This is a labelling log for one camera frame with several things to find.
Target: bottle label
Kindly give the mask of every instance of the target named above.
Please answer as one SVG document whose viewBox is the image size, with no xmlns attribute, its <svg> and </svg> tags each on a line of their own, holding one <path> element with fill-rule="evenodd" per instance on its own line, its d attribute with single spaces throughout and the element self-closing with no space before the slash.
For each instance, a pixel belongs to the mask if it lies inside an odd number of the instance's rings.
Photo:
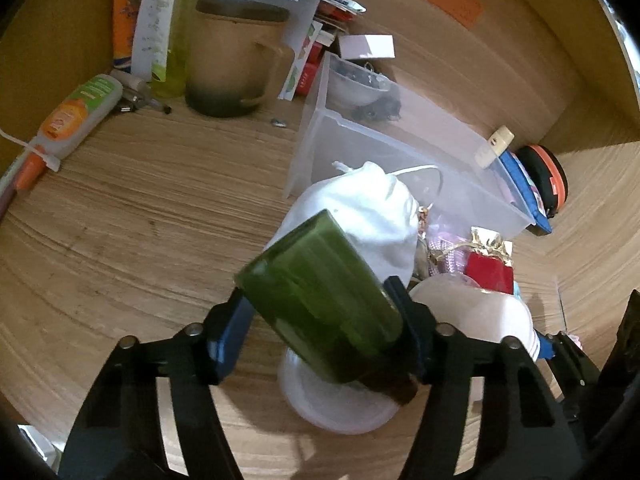
<svg viewBox="0 0 640 480">
<path fill-rule="evenodd" d="M 151 28 L 155 32 L 156 47 L 151 66 L 154 79 L 166 81 L 166 60 L 169 54 L 169 37 L 171 33 L 171 19 L 174 15 L 175 0 L 154 0 L 155 20 Z"/>
<path fill-rule="evenodd" d="M 42 123 L 41 131 L 51 140 L 65 140 L 73 136 L 86 118 L 116 89 L 100 76 L 80 85 Z"/>
</svg>

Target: metal screw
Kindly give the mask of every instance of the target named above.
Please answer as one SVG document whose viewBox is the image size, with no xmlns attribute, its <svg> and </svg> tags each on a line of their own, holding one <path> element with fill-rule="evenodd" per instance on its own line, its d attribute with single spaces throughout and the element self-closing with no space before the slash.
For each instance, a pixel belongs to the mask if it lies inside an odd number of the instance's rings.
<svg viewBox="0 0 640 480">
<path fill-rule="evenodd" d="M 522 347 L 522 343 L 520 342 L 520 340 L 512 335 L 508 335 L 507 337 L 503 338 L 502 342 L 512 350 L 517 350 L 518 348 Z"/>
<path fill-rule="evenodd" d="M 129 350 L 129 348 L 133 348 L 133 345 L 135 345 L 137 342 L 138 338 L 136 336 L 126 335 L 118 342 L 118 346 L 123 350 Z"/>
<path fill-rule="evenodd" d="M 274 117 L 271 120 L 271 126 L 275 126 L 276 128 L 287 128 L 289 126 L 289 123 L 287 123 L 287 121 L 283 121 Z"/>
<path fill-rule="evenodd" d="M 191 323 L 184 328 L 184 333 L 190 337 L 202 334 L 204 327 L 201 323 Z"/>
<path fill-rule="evenodd" d="M 456 333 L 456 328 L 449 323 L 438 323 L 436 325 L 436 332 L 444 337 L 451 337 Z"/>
</svg>

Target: red packet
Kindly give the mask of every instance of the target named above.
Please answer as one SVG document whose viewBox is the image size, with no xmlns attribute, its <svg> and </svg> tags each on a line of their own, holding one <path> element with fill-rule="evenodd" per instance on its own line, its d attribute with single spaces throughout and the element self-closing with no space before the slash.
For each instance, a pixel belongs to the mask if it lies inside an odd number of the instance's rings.
<svg viewBox="0 0 640 480">
<path fill-rule="evenodd" d="M 507 267 L 499 258 L 471 253 L 465 274 L 482 288 L 513 294 L 513 267 Z"/>
</svg>

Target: bottle cap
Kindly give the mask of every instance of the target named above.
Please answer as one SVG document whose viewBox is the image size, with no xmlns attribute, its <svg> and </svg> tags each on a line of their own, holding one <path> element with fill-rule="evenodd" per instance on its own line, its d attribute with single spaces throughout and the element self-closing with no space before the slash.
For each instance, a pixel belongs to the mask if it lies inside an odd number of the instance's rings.
<svg viewBox="0 0 640 480">
<path fill-rule="evenodd" d="M 38 177 L 47 169 L 47 164 L 39 155 L 31 153 L 24 161 L 15 179 L 16 191 L 27 191 L 33 187 Z"/>
</svg>

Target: small bowl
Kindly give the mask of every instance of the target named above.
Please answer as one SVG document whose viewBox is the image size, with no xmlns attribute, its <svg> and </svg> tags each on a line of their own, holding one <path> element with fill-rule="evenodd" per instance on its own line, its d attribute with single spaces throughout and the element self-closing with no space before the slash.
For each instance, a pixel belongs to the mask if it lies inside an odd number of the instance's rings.
<svg viewBox="0 0 640 480">
<path fill-rule="evenodd" d="M 337 71 L 338 66 L 331 66 L 327 97 L 330 101 L 345 108 L 368 106 L 383 97 L 391 90 L 391 81 L 382 74 L 371 73 L 375 86 L 364 84 L 349 78 Z M 352 73 L 365 74 L 366 70 L 359 67 L 350 69 Z"/>
</svg>

